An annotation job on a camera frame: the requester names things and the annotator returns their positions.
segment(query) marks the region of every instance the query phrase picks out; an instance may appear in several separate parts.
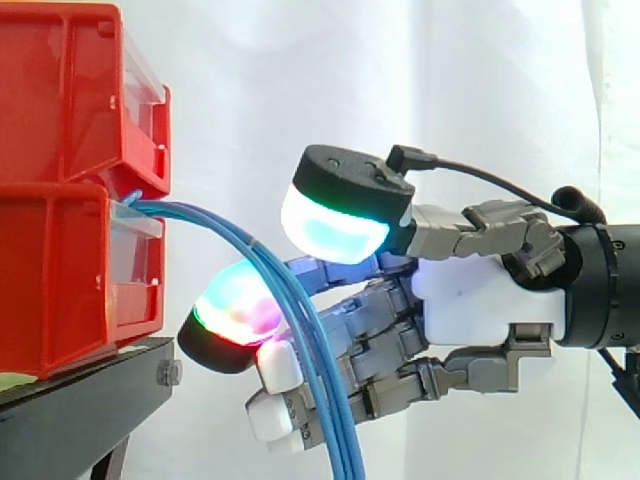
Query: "screw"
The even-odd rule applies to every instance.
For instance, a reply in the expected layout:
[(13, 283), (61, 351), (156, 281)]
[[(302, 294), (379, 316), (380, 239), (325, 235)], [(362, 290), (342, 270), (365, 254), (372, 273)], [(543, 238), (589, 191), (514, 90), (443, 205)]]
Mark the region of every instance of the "screw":
[(163, 360), (158, 366), (158, 383), (165, 387), (180, 385), (182, 380), (182, 362), (180, 360)]

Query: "stacked red bins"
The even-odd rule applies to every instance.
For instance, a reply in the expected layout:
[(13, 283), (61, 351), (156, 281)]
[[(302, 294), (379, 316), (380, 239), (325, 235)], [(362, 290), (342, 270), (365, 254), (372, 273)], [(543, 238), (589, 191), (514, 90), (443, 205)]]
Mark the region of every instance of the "stacked red bins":
[(0, 374), (46, 378), (162, 327), (169, 92), (111, 5), (0, 3)]

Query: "blue cable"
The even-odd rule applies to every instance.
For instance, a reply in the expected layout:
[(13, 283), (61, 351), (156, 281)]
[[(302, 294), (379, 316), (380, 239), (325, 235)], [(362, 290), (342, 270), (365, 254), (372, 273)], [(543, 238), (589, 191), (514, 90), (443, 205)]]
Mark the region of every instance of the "blue cable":
[(319, 347), (319, 356), (321, 360), (320, 363), (326, 366), (325, 371), (328, 375), (329, 381), (327, 382), (325, 387), (331, 390), (331, 392), (328, 392), (327, 396), (329, 397), (332, 410), (338, 414), (340, 430), (342, 431), (342, 434), (344, 435), (345, 441), (347, 443), (347, 449), (349, 452), (348, 458), (350, 460), (350, 463), (352, 463), (351, 470), (354, 472), (354, 478), (364, 479), (364, 462), (362, 460), (362, 453), (360, 451), (360, 444), (358, 442), (358, 437), (355, 431), (355, 422), (353, 420), (353, 413), (351, 412), (351, 406), (349, 405), (347, 392), (340, 376), (340, 372), (335, 366), (335, 360), (331, 351), (331, 346), (326, 336), (326, 332), (324, 331), (324, 328), (322, 327), (322, 324), (320, 322), (318, 313), (311, 303), (311, 300), (309, 299), (306, 291), (300, 284), (300, 281), (291, 272), (291, 270), (289, 270), (289, 268), (287, 268), (286, 265), (284, 265), (270, 250), (268, 250), (262, 243), (255, 241), (253, 237), (251, 237), (240, 227), (202, 208), (190, 208), (197, 210), (198, 212), (208, 216), (214, 221), (228, 226), (230, 229), (233, 229), (239, 237), (243, 238), (247, 242), (253, 242), (254, 249), (263, 258), (263, 260), (265, 260), (265, 263), (267, 263), (278, 273), (280, 279), (286, 285), (287, 289), (295, 292), (296, 300), (302, 304), (303, 311), (305, 312), (305, 317), (311, 324), (311, 330), (316, 340), (315, 343)]
[(261, 255), (257, 255), (251, 247), (249, 247), (248, 243), (251, 241), (251, 237), (249, 237), (246, 232), (241, 231), (238, 227), (231, 224), (230, 222), (221, 219), (223, 221), (216, 222), (213, 214), (205, 215), (202, 211), (196, 210), (191, 206), (179, 205), (179, 204), (168, 204), (165, 202), (156, 202), (156, 201), (135, 201), (131, 205), (136, 210), (141, 213), (145, 213), (152, 216), (166, 216), (168, 218), (176, 218), (183, 221), (189, 221), (191, 223), (196, 223), (200, 226), (207, 227), (220, 236), (222, 236), (225, 240), (231, 243), (240, 253), (246, 256), (249, 261), (254, 265), (256, 270), (260, 273), (260, 275), (265, 280), (265, 283), (269, 286), (274, 295), (274, 298), (278, 302), (278, 305), (282, 309), (289, 325), (291, 327), (294, 340), (296, 341), (296, 345), (298, 345), (300, 360), (303, 367), (303, 371), (307, 376), (307, 380), (309, 382), (309, 386), (314, 396), (314, 400), (316, 402), (316, 408), (318, 410), (318, 418), (320, 419), (323, 432), (325, 434), (325, 441), (327, 443), (327, 450), (329, 451), (329, 455), (331, 458), (332, 469), (335, 478), (345, 478), (345, 473), (348, 474), (348, 478), (352, 478), (350, 475), (350, 470), (352, 470), (350, 465), (345, 465), (345, 460), (349, 462), (348, 459), (345, 459), (342, 454), (343, 441), (338, 440), (339, 436), (336, 434), (333, 419), (330, 415), (329, 407), (326, 404), (327, 399), (322, 392), (322, 387), (320, 386), (317, 378), (317, 373), (311, 359), (311, 354), (308, 350), (308, 347), (304, 341), (304, 337), (301, 332), (301, 327), (297, 322), (296, 314), (300, 315), (300, 307), (299, 304), (295, 305), (291, 303), (291, 295), (290, 291), (287, 292), (287, 289), (279, 283), (276, 278), (272, 275), (272, 272), (269, 268), (273, 268), (271, 262), (269, 262), (269, 268), (267, 268), (265, 262), (263, 261)]

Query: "black metal stand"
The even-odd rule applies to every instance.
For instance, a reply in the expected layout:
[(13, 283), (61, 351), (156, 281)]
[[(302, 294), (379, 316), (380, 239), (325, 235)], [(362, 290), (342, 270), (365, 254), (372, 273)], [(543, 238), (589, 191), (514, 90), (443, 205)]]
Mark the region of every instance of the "black metal stand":
[(129, 434), (171, 396), (174, 345), (127, 353), (0, 393), (0, 479), (120, 478)]

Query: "cyan light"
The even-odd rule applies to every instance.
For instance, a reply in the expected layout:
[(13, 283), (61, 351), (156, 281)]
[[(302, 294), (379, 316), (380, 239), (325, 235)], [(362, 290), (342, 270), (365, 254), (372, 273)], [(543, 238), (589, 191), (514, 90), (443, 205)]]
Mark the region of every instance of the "cyan light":
[(336, 212), (289, 187), (282, 205), (282, 226), (300, 250), (329, 262), (354, 265), (373, 254), (389, 234), (389, 226)]
[(196, 301), (194, 313), (204, 328), (238, 345), (268, 340), (282, 321), (277, 302), (248, 260), (216, 275)]

